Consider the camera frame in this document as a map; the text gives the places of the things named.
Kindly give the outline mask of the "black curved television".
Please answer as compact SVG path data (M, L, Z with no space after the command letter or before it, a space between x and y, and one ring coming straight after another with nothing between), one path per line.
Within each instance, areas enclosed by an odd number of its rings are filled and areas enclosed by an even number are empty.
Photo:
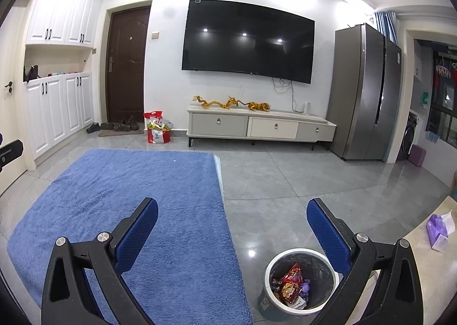
M190 0L181 69L311 82L315 21L261 5Z

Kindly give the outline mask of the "silver refrigerator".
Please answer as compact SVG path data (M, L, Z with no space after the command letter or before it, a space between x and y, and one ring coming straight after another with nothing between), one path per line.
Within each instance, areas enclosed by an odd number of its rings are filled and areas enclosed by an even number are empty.
M364 23L335 32L326 119L330 150L344 160L383 160L400 103L401 49Z

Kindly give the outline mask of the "golden dragon figurine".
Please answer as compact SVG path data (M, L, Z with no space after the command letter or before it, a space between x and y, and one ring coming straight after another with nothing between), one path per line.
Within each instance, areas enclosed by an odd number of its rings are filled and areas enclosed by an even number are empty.
M241 106L248 108L250 111L264 111L264 112L270 111L270 104L267 102L260 102L260 103L254 102L254 101L242 102L231 96L228 96L228 99L225 103L221 103L219 101L206 101L200 95L195 95L192 98L192 101L198 102L199 104L202 105L202 107L204 109L209 109L213 105L216 105L221 109L230 109L233 106L239 107L241 105Z

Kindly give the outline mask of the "red chip bag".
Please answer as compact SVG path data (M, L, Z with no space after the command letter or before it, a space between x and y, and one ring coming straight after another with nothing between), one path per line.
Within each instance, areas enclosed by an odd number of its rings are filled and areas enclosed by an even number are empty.
M303 276L301 274L300 265L294 263L294 265L283 276L283 278L281 278L281 282L300 285L303 282Z

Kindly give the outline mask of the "red white gift bag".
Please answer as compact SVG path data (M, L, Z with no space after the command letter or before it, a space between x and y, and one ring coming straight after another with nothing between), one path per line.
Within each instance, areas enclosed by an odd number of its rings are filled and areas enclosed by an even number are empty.
M163 111L145 112L147 139L151 144L165 144L171 140L173 123L163 117Z

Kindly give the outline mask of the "purple plastic wrapper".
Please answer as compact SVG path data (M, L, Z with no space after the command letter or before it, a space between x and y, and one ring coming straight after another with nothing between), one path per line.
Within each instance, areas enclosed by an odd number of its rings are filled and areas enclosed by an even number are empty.
M300 297L307 300L310 292L310 279L305 278L304 281L300 284Z

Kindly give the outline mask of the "white milk carton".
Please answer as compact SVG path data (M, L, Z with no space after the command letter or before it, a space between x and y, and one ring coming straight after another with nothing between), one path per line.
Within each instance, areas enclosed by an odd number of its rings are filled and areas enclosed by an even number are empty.
M307 306L307 301L298 296L294 302L287 302L286 305L293 310L303 310Z

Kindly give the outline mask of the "dark red snack packet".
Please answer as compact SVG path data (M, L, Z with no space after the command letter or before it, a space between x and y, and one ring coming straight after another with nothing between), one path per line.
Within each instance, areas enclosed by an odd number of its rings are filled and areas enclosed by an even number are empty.
M297 301L300 293L300 285L296 282L284 282L283 280L272 278L270 289L274 296L283 304L293 304Z

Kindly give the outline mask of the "black shoe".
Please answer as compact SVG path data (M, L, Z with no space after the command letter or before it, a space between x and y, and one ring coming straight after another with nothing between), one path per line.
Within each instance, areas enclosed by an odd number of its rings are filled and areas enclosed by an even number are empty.
M87 134L91 134L91 133L95 133L95 132L99 132L99 131L101 131L101 126L97 122L91 124L91 126L86 129Z

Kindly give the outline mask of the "purple tissue box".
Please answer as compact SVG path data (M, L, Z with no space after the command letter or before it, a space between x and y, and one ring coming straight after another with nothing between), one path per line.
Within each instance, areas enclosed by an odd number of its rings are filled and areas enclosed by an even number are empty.
M446 214L432 214L426 222L426 231L431 249L444 252L451 234L456 231L452 211Z

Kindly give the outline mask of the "brown door mat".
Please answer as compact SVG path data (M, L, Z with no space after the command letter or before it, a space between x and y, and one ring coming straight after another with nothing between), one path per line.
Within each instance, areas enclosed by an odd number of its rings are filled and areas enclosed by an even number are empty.
M134 125L102 123L99 137L109 137L116 135L142 135L144 133L144 124L135 123Z

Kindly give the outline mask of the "washing machine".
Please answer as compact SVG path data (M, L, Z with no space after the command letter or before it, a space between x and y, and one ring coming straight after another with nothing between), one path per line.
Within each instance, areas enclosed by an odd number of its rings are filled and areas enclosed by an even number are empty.
M418 143L423 118L414 110L410 110L407 119L400 149L396 160L402 161L408 159L412 146Z

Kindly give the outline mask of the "purple storage stool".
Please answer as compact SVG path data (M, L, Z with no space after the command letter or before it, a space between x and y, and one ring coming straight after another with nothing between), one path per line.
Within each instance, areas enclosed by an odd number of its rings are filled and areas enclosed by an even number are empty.
M410 149L408 161L416 167L422 167L427 151L418 145L413 145Z

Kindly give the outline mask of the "dark brown entrance door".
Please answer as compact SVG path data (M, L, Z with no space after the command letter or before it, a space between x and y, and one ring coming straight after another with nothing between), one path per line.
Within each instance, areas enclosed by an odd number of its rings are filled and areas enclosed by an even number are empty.
M111 16L105 63L109 122L143 121L148 5Z

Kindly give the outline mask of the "white round trash bin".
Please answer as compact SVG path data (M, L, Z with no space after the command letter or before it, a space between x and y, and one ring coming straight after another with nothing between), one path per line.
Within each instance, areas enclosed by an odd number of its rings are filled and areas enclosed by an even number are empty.
M329 260L309 248L276 255L266 266L259 312L268 320L310 320L323 309L340 282Z

